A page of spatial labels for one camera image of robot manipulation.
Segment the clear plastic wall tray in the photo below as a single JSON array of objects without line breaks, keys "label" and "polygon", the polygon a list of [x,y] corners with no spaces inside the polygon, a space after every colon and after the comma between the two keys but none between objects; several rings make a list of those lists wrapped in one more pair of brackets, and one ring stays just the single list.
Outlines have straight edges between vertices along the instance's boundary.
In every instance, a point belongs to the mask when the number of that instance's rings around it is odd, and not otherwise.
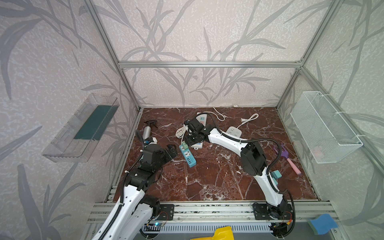
[{"label": "clear plastic wall tray", "polygon": [[120,104],[117,97],[90,94],[42,155],[55,163],[86,163]]}]

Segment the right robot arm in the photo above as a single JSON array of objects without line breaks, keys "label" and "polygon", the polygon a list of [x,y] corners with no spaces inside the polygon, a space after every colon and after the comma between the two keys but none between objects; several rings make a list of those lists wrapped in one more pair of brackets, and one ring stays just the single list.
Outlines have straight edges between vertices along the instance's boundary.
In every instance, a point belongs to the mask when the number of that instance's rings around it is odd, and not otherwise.
[{"label": "right robot arm", "polygon": [[274,139],[241,139],[233,137],[221,131],[217,125],[207,124],[204,126],[197,119],[186,120],[186,144],[192,146],[200,142],[209,142],[226,148],[241,158],[243,170],[254,177],[264,193],[269,215],[278,218],[288,209],[288,201],[284,197],[271,176],[271,167],[277,163],[281,157],[282,149],[278,147],[276,159],[267,165],[266,155],[259,142],[270,141],[278,145]]}]

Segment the purple pink toy fork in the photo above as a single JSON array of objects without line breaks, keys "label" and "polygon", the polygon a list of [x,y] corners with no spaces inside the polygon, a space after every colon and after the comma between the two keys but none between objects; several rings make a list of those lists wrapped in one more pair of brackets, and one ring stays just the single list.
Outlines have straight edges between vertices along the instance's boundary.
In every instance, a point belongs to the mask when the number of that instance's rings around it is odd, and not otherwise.
[{"label": "purple pink toy fork", "polygon": [[299,168],[295,165],[295,163],[290,159],[288,150],[284,147],[284,145],[281,145],[282,153],[281,156],[287,160],[287,162],[290,164],[291,168],[294,170],[294,172],[300,176],[302,172],[299,170]]}]

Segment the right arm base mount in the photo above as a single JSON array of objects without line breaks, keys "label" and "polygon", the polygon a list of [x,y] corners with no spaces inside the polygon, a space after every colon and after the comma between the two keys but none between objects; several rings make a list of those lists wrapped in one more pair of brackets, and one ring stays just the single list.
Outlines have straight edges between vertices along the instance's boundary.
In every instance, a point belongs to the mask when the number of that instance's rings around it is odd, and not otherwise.
[{"label": "right arm base mount", "polygon": [[291,204],[287,205],[287,208],[282,215],[272,214],[272,210],[269,208],[268,204],[265,203],[253,203],[252,209],[255,220],[260,221],[288,221],[292,218],[291,215],[294,212]]}]

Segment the silver spray bottle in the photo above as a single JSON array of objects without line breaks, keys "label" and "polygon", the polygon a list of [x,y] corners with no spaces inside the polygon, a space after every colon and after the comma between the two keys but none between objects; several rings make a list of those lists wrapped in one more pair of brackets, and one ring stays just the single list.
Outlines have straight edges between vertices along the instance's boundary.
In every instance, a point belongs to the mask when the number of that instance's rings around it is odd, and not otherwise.
[{"label": "silver spray bottle", "polygon": [[157,128],[157,120],[148,120],[148,121],[145,121],[145,128],[144,128],[144,132],[143,132],[143,139],[146,140],[147,138],[150,137],[151,135],[151,131],[152,131],[152,127],[155,127]]}]

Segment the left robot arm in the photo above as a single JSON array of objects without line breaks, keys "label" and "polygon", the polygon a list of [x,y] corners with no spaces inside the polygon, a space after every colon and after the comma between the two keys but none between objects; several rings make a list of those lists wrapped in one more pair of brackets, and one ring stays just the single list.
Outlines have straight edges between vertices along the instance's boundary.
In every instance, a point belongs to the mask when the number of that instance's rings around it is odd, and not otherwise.
[{"label": "left robot arm", "polygon": [[150,143],[143,148],[137,163],[126,173],[120,197],[94,240],[132,240],[145,223],[159,216],[159,199],[146,192],[158,171],[177,155],[176,145],[169,144],[164,149]]}]

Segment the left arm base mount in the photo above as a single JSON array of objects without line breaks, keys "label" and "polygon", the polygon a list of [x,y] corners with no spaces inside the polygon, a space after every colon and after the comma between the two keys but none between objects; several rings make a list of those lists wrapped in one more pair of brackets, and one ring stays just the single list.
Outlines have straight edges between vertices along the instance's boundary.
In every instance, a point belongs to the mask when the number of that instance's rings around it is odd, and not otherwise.
[{"label": "left arm base mount", "polygon": [[174,204],[160,204],[155,206],[150,221],[172,221],[175,213]]}]

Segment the teal power strip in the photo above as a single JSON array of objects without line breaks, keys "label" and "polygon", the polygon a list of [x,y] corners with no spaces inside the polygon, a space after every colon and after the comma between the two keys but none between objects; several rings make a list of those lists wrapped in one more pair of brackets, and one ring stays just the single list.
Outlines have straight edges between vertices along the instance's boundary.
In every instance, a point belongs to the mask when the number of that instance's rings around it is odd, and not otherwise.
[{"label": "teal power strip", "polygon": [[181,153],[182,155],[184,156],[188,166],[190,168],[194,167],[197,162],[196,162],[196,159],[194,158],[194,156],[192,155],[192,152],[190,151],[190,149],[184,149],[183,146],[182,146],[182,143],[181,145],[179,146],[180,150],[181,150]]}]

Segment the green plug adapter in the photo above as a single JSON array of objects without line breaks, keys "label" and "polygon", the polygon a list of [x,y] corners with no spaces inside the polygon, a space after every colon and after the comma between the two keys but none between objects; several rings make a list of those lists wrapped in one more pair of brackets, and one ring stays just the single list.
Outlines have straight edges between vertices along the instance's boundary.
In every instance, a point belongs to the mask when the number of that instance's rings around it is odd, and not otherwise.
[{"label": "green plug adapter", "polygon": [[189,148],[188,144],[186,142],[184,142],[184,141],[182,142],[182,146],[183,146],[184,149],[188,149]]}]

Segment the yellow plastic object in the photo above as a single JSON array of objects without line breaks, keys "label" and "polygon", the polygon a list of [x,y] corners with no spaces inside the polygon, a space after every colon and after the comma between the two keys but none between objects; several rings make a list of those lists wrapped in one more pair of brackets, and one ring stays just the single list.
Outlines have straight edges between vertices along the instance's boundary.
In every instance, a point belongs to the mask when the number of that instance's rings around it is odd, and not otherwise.
[{"label": "yellow plastic object", "polygon": [[234,234],[230,226],[218,228],[211,237],[194,238],[191,240],[234,240]]}]

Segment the square white power socket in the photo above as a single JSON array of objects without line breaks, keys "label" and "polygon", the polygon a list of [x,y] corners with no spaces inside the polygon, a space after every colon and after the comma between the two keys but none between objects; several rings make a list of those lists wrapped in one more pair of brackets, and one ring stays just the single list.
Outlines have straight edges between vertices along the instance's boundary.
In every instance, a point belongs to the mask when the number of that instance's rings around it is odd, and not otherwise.
[{"label": "square white power socket", "polygon": [[231,126],[227,129],[226,134],[231,137],[240,139],[242,135],[242,131],[236,127]]}]

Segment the blue sponge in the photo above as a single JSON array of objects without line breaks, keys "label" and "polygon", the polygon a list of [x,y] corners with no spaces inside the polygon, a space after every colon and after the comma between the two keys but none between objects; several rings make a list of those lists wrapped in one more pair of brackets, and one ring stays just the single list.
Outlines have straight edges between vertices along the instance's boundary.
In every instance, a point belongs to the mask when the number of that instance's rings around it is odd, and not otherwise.
[{"label": "blue sponge", "polygon": [[325,235],[332,229],[338,228],[338,224],[330,214],[323,214],[314,220],[308,220],[308,224],[315,235]]}]

